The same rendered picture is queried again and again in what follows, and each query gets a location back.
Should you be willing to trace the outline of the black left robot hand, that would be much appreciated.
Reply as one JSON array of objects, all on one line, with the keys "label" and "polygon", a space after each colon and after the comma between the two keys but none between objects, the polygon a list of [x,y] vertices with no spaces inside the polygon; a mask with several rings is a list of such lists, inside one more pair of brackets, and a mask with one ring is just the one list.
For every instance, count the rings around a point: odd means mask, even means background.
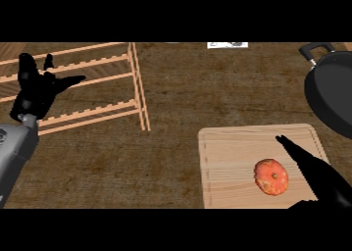
[{"label": "black left robot hand", "polygon": [[38,71],[35,57],[29,53],[20,55],[18,83],[21,91],[10,113],[11,118],[18,122],[23,120],[21,116],[24,115],[35,115],[41,120],[47,116],[55,96],[86,78],[84,75],[58,78],[48,71],[51,67],[51,54],[47,55],[44,62],[44,74]]}]

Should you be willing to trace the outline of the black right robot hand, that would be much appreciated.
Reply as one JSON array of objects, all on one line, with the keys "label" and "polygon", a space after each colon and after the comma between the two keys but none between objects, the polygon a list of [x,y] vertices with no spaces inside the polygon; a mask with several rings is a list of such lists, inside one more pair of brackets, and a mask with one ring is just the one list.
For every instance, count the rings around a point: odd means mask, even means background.
[{"label": "black right robot hand", "polygon": [[352,186],[333,166],[285,135],[276,136],[298,164],[317,200],[301,200],[290,210],[352,210]]}]

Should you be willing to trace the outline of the orange squash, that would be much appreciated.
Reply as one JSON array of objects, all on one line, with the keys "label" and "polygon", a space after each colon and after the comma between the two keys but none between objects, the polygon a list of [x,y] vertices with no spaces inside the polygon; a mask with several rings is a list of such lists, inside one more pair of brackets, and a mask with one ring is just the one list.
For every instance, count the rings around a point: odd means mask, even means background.
[{"label": "orange squash", "polygon": [[289,173],[274,159],[264,159],[255,164],[254,178],[267,195],[279,196],[289,189]]}]

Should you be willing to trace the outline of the pale wooden cutting board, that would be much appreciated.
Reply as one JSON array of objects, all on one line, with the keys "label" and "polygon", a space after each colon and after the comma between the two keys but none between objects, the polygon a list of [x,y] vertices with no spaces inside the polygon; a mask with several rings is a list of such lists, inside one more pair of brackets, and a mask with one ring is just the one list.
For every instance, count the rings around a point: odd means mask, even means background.
[{"label": "pale wooden cutting board", "polygon": [[[296,162],[277,135],[327,161],[316,128],[308,124],[208,127],[199,131],[199,156],[206,209],[288,209],[301,200],[317,200]],[[267,195],[255,183],[255,164],[274,159],[289,172],[289,190]]]}]

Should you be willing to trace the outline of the black pot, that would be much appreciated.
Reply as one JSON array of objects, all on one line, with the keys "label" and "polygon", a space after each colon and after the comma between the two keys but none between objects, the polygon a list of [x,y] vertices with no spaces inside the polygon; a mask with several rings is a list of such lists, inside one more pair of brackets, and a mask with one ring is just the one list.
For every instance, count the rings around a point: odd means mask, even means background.
[{"label": "black pot", "polygon": [[311,42],[299,52],[313,63],[305,95],[323,123],[352,139],[352,52],[336,51],[329,42]]}]

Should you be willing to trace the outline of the pale wooden rack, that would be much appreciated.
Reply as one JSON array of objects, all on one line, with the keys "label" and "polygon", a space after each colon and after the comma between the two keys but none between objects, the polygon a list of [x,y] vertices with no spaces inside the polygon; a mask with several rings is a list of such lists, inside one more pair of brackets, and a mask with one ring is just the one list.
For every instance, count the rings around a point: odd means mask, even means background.
[{"label": "pale wooden rack", "polygon": [[69,112],[67,114],[42,119],[39,121],[41,135],[131,115],[137,115],[140,117],[141,129],[152,130],[135,43],[103,43],[69,50],[55,51],[51,53],[51,55],[72,56],[75,53],[89,52],[91,50],[109,48],[110,46],[116,45],[126,46],[125,52],[120,55],[109,54],[100,59],[92,59],[89,61],[69,65],[58,65],[54,68],[50,68],[48,71],[60,76],[66,76],[67,74],[85,75],[86,80],[76,84],[76,87],[110,82],[120,78],[129,77],[134,82],[134,97],[128,101],[119,101],[85,111]]}]

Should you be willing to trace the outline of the white flat object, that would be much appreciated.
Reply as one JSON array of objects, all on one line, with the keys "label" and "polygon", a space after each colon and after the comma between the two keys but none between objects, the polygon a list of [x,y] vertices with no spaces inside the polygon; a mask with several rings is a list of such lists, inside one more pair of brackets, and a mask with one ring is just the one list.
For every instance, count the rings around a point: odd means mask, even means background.
[{"label": "white flat object", "polygon": [[208,42],[208,49],[240,49],[248,46],[248,42]]}]

